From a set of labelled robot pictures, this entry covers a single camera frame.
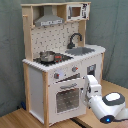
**white robot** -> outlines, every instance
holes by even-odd
[[[93,75],[84,77],[88,86],[82,90],[82,101],[91,108],[100,122],[108,124],[128,120],[128,109],[125,108],[125,97],[117,92],[102,98],[101,85]]]

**utensil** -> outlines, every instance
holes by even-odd
[[[55,58],[55,52],[53,51],[43,51],[40,52],[40,58],[43,62],[52,62]]]

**burner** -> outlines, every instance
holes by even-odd
[[[60,55],[62,55],[62,60],[61,61],[58,61],[58,62],[55,62],[55,61],[52,61],[52,62],[44,62],[44,61],[41,61],[40,58],[34,59],[34,62],[37,62],[39,64],[42,64],[42,65],[48,67],[48,66],[52,66],[52,65],[55,65],[55,64],[58,64],[58,63],[67,61],[69,59],[73,59],[73,57],[70,57],[70,56],[66,56],[66,55],[63,55],[63,54],[60,54]]]

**blue light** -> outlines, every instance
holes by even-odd
[[[107,122],[109,122],[110,120],[109,119],[107,119]]]

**table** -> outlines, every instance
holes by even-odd
[[[128,108],[128,89],[120,87],[116,84],[102,80],[102,94],[103,96],[111,92],[119,92],[123,94],[126,101],[126,107]],[[112,122],[110,124],[103,124],[95,117],[91,109],[87,109],[86,115],[74,118],[80,124],[86,128],[128,128],[128,121],[123,122]]]
[[[23,109],[0,118],[0,128],[44,128],[36,118]],[[50,128],[81,128],[71,120],[54,124]]]

